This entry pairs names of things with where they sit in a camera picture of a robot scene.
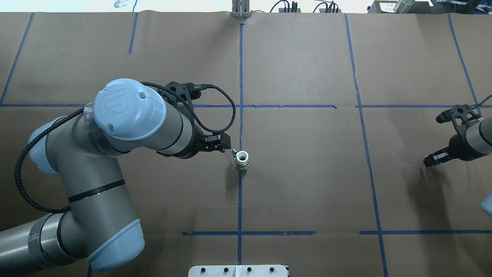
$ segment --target black cable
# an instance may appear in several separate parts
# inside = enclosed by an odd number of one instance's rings
[[[200,119],[198,119],[198,116],[196,116],[196,114],[193,111],[193,109],[186,103],[186,101],[181,96],[179,96],[174,91],[172,91],[172,90],[170,90],[170,89],[168,89],[168,88],[166,88],[164,86],[161,86],[161,85],[158,85],[158,84],[154,84],[154,83],[149,83],[149,82],[141,82],[141,83],[143,85],[145,85],[145,86],[158,88],[158,89],[163,90],[163,91],[171,94],[172,96],[176,97],[176,99],[178,99],[178,101],[180,101],[181,103],[183,103],[183,105],[191,113],[191,115],[193,116],[193,118],[195,118],[196,123],[200,127],[202,127],[203,130],[208,131],[210,133],[221,133],[221,132],[227,131],[232,126],[232,124],[234,123],[234,118],[236,118],[236,106],[234,105],[234,101],[232,101],[232,99],[227,95],[226,92],[224,92],[221,88],[219,88],[219,87],[217,87],[215,85],[207,84],[206,86],[207,86],[207,88],[218,90],[220,93],[222,93],[227,98],[227,100],[229,100],[229,102],[232,105],[232,117],[231,117],[231,121],[229,122],[229,124],[225,128],[220,129],[220,130],[213,130],[213,129],[209,129],[209,128],[205,127],[205,125],[203,125],[203,123],[200,121]]]
[[[27,154],[29,151],[38,143],[43,137],[45,137],[47,134],[49,134],[51,131],[54,129],[58,128],[60,125],[63,123],[69,121],[70,119],[74,118],[75,116],[81,114],[84,112],[84,109],[80,109],[73,114],[55,122],[53,125],[48,127],[46,130],[41,132],[38,136],[36,136],[29,144],[24,148],[24,150],[21,152],[21,155],[17,159],[17,163],[15,164],[15,171],[14,171],[14,177],[15,177],[15,184],[17,185],[17,189],[21,193],[21,196],[24,198],[24,200],[29,203],[29,205],[33,206],[34,208],[43,211],[43,212],[49,212],[49,213],[64,213],[70,210],[70,206],[66,206],[64,208],[59,208],[59,209],[53,209],[53,208],[47,208],[38,202],[34,201],[29,194],[27,193],[26,189],[24,188],[24,184],[22,183],[21,179],[21,169],[22,169],[22,164],[27,157]]]
[[[477,107],[480,107],[481,105],[483,105],[485,103],[485,101],[489,100],[490,98],[492,97],[492,94],[487,96],[482,102],[480,102]]]
[[[284,8],[283,12],[286,12],[286,10],[290,10],[290,4],[289,4],[289,1],[287,1],[287,0],[280,0],[280,1],[278,1],[277,3],[275,3],[275,5],[274,5],[274,6],[272,7],[272,9],[270,10],[270,12],[272,12],[272,11],[274,10],[275,6],[277,6],[278,4],[280,4],[280,2],[283,2],[283,3],[284,3],[284,5],[285,5],[285,3],[287,3],[287,9],[285,9],[285,8]]]
[[[316,12],[316,9],[317,9],[319,6],[323,5],[323,4],[325,4],[325,5],[326,5],[326,8],[325,8],[325,12],[326,12],[326,11],[328,10],[328,3],[326,3],[326,2],[321,2],[321,3],[319,3],[319,4],[318,4],[318,6],[316,6],[316,8],[314,8],[314,11],[312,11],[312,12],[313,12],[313,13],[315,13],[315,12]]]

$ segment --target metal bracket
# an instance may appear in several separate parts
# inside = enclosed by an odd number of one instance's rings
[[[249,0],[232,0],[232,17],[249,17]]]
[[[289,277],[289,267],[284,265],[223,265],[193,266],[188,277]]]

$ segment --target small cylindrical object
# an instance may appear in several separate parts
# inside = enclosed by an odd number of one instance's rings
[[[249,167],[249,154],[246,151],[239,151],[236,153],[235,161],[239,170],[246,170]]]
[[[414,3],[415,0],[398,0],[395,5],[395,12],[407,13]]]

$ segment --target ur logo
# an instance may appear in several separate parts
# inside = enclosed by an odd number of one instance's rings
[[[126,94],[112,93],[104,97],[104,117],[111,119],[128,112]]]

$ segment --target black band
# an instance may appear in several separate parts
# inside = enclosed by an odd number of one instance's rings
[[[70,257],[72,259],[75,259],[68,254],[68,250],[66,249],[65,244],[63,244],[63,242],[62,242],[62,223],[63,223],[63,219],[65,218],[65,216],[66,216],[66,213],[64,213],[60,217],[60,221],[58,222],[58,227],[57,227],[58,244],[60,245],[60,249],[63,251],[63,253],[65,253],[65,255],[67,255],[68,257]]]
[[[492,146],[492,143],[490,143],[482,133],[482,121],[480,122],[480,125],[478,125],[478,133],[480,134],[480,137],[490,146]]]
[[[110,189],[115,188],[115,187],[119,187],[119,186],[124,185],[124,184],[125,184],[124,179],[121,179],[119,181],[112,182],[112,183],[109,183],[107,185],[103,185],[103,186],[100,186],[98,188],[91,189],[91,190],[88,190],[86,192],[76,194],[74,196],[70,196],[68,198],[68,201],[70,203],[73,203],[75,201],[87,198],[87,197],[92,196],[92,195],[96,195],[98,193],[110,190]]]
[[[167,148],[173,146],[174,144],[176,144],[178,142],[178,140],[181,138],[181,134],[183,133],[183,126],[184,126],[184,122],[183,122],[183,116],[180,115],[180,118],[181,118],[181,130],[180,130],[180,134],[178,135],[178,137],[174,140],[173,143],[171,143],[170,146],[166,147],[166,148],[163,148],[163,149],[159,149],[158,151],[162,151],[162,150],[166,150]]]

